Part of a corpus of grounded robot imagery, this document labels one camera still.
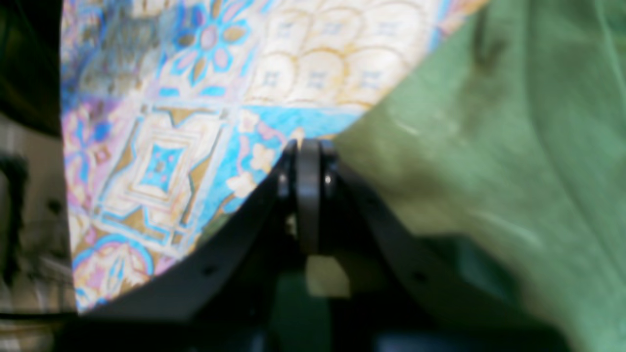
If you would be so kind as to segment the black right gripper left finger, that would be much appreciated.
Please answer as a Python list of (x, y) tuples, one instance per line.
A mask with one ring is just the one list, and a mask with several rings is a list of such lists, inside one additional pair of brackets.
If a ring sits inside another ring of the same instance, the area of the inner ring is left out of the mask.
[(302, 261), (288, 228), (297, 172), (319, 142), (291, 141), (279, 161), (209, 241), (149, 283), (67, 323), (56, 352), (279, 352), (270, 315), (279, 276)]

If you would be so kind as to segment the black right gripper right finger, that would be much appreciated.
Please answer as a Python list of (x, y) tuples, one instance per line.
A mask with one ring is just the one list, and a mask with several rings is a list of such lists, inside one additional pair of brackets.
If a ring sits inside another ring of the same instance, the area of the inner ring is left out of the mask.
[(337, 342), (367, 352), (567, 352), (554, 328), (470, 283), (454, 241), (411, 236), (358, 174), (320, 142), (320, 254), (348, 278)]

